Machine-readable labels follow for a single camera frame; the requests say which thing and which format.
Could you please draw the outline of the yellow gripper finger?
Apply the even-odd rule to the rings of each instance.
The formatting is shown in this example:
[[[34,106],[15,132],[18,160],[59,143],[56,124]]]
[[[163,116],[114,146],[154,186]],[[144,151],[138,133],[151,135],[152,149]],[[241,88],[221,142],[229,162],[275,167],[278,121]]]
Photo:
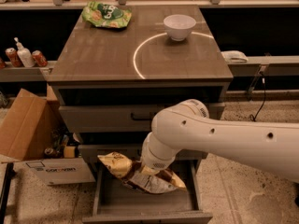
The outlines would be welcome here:
[[[160,171],[151,169],[147,165],[144,165],[140,167],[140,173],[143,175],[157,175],[160,173]]]

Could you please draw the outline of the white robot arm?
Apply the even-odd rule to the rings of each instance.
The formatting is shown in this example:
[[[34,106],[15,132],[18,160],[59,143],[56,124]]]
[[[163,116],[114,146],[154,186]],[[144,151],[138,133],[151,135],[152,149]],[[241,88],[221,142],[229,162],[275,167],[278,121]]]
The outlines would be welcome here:
[[[187,100],[158,112],[141,160],[167,168],[182,150],[203,151],[299,182],[299,125],[211,119],[205,105]]]

